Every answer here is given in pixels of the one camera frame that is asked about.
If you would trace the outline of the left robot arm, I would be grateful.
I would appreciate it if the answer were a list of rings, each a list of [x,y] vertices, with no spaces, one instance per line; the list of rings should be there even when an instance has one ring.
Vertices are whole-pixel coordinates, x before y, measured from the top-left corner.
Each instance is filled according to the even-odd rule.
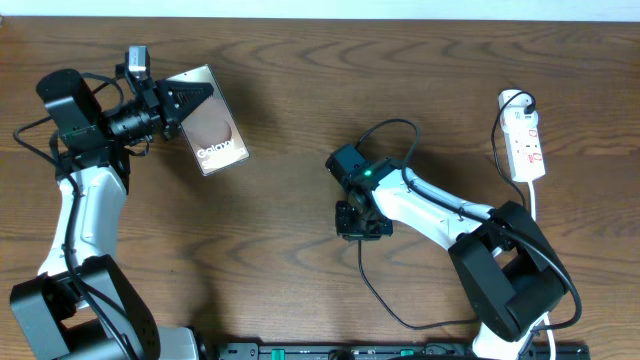
[[[155,136],[171,139],[218,94],[212,70],[200,66],[154,80],[146,66],[119,64],[101,85],[126,81],[131,100],[106,110],[88,75],[55,71],[37,85],[56,125],[47,162],[62,196],[51,249],[37,276],[15,285],[10,308],[39,359],[212,359],[192,327],[158,325],[115,256],[130,160]]]

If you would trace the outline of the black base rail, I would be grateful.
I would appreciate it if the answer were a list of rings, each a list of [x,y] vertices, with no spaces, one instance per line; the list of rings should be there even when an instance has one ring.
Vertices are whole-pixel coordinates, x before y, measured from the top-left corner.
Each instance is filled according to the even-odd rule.
[[[228,343],[217,350],[222,360],[383,360],[476,359],[469,345],[431,342],[421,345],[260,345]]]

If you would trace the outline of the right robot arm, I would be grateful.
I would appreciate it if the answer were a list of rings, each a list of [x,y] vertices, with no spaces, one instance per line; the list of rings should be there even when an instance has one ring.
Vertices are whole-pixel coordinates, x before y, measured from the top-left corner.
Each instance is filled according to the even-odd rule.
[[[481,323],[474,355],[517,359],[544,318],[573,291],[566,269],[520,204],[498,208],[462,200],[420,179],[399,160],[372,163],[356,147],[334,151],[326,168],[346,193],[335,226],[347,241],[379,240],[396,222],[449,254]]]

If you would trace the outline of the white power strip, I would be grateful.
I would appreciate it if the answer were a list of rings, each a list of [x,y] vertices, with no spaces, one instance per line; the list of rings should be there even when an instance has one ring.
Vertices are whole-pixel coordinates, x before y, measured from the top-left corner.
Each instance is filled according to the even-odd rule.
[[[506,143],[511,179],[518,183],[529,183],[544,176],[546,170],[538,125],[533,128],[511,125],[508,132],[503,129],[502,131]]]

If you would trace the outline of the white USB charger adapter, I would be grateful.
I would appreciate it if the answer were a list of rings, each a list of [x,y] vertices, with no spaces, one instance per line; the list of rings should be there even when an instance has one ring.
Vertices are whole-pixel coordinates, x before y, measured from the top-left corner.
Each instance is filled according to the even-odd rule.
[[[538,125],[535,98],[526,91],[507,89],[498,96],[500,125],[505,132],[511,125],[533,128]]]

